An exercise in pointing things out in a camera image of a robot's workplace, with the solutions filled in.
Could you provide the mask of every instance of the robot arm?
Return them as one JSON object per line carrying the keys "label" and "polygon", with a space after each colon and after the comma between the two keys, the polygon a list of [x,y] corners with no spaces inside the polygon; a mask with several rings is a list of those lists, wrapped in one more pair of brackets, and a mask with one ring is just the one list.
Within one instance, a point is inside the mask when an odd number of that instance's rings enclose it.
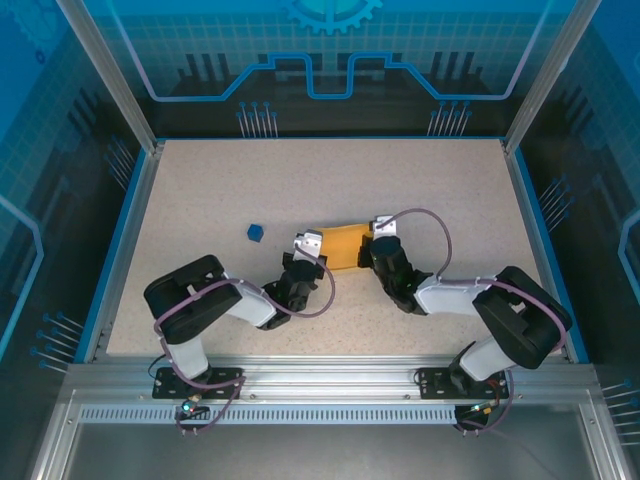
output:
{"label": "robot arm", "polygon": [[372,222],[365,236],[358,265],[373,269],[384,291],[404,312],[418,315],[459,313],[480,316],[491,336],[466,347],[449,367],[450,380],[461,394],[474,382],[514,365],[535,369],[560,340],[555,322],[530,301],[492,284],[507,284],[548,307],[571,328],[567,311],[517,267],[473,281],[445,281],[415,270],[409,263],[395,222],[380,228],[390,216]]}
{"label": "robot arm", "polygon": [[[284,272],[279,280],[263,287],[262,295],[243,283],[216,288],[186,308],[168,317],[160,326],[174,364],[190,380],[208,384],[210,370],[200,334],[221,315],[227,314],[262,330],[273,330],[288,322],[290,315],[276,310],[263,295],[293,312],[306,308],[310,293],[317,288],[324,270],[320,259],[322,233],[307,230],[293,242],[297,249],[283,255]],[[233,278],[213,255],[206,255],[152,282],[144,298],[155,319],[175,305],[220,280]]]}

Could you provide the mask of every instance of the blue frame border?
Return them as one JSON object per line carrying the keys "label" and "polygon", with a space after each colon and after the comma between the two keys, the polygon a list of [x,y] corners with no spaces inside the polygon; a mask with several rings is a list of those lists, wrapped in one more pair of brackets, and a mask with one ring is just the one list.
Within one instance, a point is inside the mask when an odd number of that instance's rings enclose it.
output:
{"label": "blue frame border", "polygon": [[89,308],[87,321],[84,324],[84,329],[82,330],[82,336],[80,337],[80,342],[78,344],[78,349],[76,350],[73,363],[84,363],[83,359],[85,358],[87,351],[91,346],[91,337],[98,321],[98,312],[100,311],[100,306],[102,305],[102,301],[104,299],[104,293],[107,288],[109,276],[111,275],[111,270],[113,269],[113,263],[116,258],[116,253],[118,252],[118,249],[120,248],[120,244],[122,242],[122,233],[124,231],[124,226],[127,223],[127,219],[129,218],[129,212],[131,211],[133,197],[140,181],[140,175],[146,161],[146,155],[147,152],[145,152],[144,149],[141,149],[136,161],[136,166],[133,169],[133,174],[131,175],[131,181],[129,182],[127,194],[125,195],[124,202],[122,203],[122,208],[120,210],[120,215],[118,216],[116,228],[113,232],[113,236],[111,237],[111,243],[109,244],[107,257],[105,258],[104,265],[102,266],[102,272],[100,273],[98,285],[96,286],[96,291],[93,295],[93,300],[91,301],[91,307]]}
{"label": "blue frame border", "polygon": [[564,308],[567,309],[569,315],[571,315],[571,318],[573,320],[573,327],[571,327],[571,329],[569,330],[569,335],[571,336],[573,348],[576,352],[577,358],[575,360],[579,363],[589,363],[589,355],[587,354],[587,349],[585,348],[584,341],[582,340],[582,333],[580,332],[580,327],[578,325],[578,322],[576,321],[576,314],[573,310],[573,305],[571,304],[571,300],[569,299],[569,292],[567,291],[564,279],[562,278],[558,259],[556,258],[556,253],[551,243],[551,237],[549,236],[549,232],[544,223],[542,210],[540,209],[540,204],[538,203],[538,198],[536,197],[536,193],[533,188],[533,182],[531,181],[531,176],[529,175],[529,170],[527,169],[527,165],[524,161],[524,156],[522,155],[520,147],[516,149],[514,156],[522,175],[524,188],[526,190],[529,203],[531,204],[531,209],[533,211],[533,216],[536,221],[538,231],[540,232],[542,247],[544,248],[544,254],[547,257],[547,261],[549,262],[549,268],[551,269],[551,275],[553,277],[556,290],[558,291],[560,303],[562,304],[562,306],[564,306]]}

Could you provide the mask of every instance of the glass panel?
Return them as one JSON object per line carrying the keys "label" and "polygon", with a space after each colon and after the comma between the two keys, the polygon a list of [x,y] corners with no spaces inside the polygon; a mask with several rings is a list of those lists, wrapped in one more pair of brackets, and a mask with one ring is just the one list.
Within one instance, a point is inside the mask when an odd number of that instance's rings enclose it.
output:
{"label": "glass panel", "polygon": [[639,29],[638,2],[603,1],[521,146],[605,387],[640,383]]}
{"label": "glass panel", "polygon": [[504,135],[573,3],[88,7],[157,135],[264,138]]}
{"label": "glass panel", "polygon": [[140,146],[55,2],[0,2],[0,44],[0,470],[8,479],[31,473]]}

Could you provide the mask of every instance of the beige table surface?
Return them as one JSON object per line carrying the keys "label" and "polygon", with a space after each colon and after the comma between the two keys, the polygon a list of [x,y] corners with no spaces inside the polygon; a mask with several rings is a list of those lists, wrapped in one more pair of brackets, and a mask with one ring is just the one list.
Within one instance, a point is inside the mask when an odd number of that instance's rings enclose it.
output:
{"label": "beige table surface", "polygon": [[[311,227],[365,223],[409,207],[439,213],[453,237],[446,278],[517,265],[538,273],[498,140],[318,139],[166,142],[128,272],[107,353],[161,353],[142,292],[154,279],[214,254],[258,284],[282,273],[283,251]],[[248,240],[251,223],[264,227]],[[446,256],[438,224],[399,221],[415,268],[436,271]],[[406,315],[370,270],[336,276],[333,307],[270,332],[222,317],[203,335],[211,354],[455,354],[487,330],[479,317]],[[322,280],[307,312],[329,295]]]}

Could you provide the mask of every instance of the enclosure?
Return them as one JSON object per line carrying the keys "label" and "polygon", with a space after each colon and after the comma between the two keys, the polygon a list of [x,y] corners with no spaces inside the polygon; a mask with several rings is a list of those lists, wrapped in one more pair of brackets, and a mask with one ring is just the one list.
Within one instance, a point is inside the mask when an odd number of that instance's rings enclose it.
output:
{"label": "enclosure", "polygon": [[[637,2],[0,0],[0,25],[3,478],[637,476]],[[411,207],[447,277],[518,266],[573,321],[496,434],[414,381],[480,318],[359,271],[318,319],[216,321],[209,362],[247,380],[181,438],[145,287],[206,254],[264,285],[297,232]],[[438,224],[398,232],[437,271]]]}

